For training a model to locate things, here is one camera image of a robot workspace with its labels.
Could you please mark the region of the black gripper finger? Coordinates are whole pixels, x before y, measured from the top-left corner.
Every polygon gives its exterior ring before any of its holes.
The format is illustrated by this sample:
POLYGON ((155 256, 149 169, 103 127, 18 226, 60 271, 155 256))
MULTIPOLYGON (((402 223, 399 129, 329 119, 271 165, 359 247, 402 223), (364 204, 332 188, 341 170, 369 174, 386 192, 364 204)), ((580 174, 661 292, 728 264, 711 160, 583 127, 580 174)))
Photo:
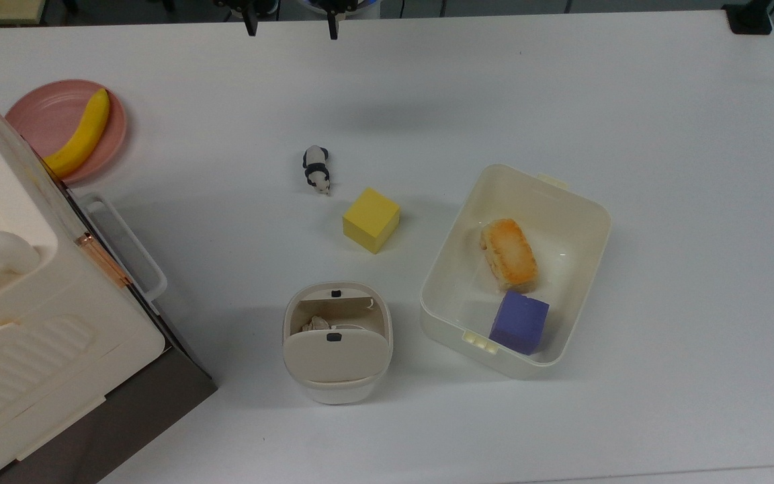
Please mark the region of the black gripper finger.
POLYGON ((317 0, 311 3, 326 13, 331 40, 338 39, 340 21, 346 19, 348 13, 356 12, 357 6, 359 6, 359 1, 354 0, 317 0))
POLYGON ((227 22, 231 18, 239 19, 246 28, 249 36, 255 36, 258 27, 258 18, 255 9, 255 1, 245 0, 231 0, 231 1, 215 1, 215 6, 219 9, 224 9, 226 12, 227 22))

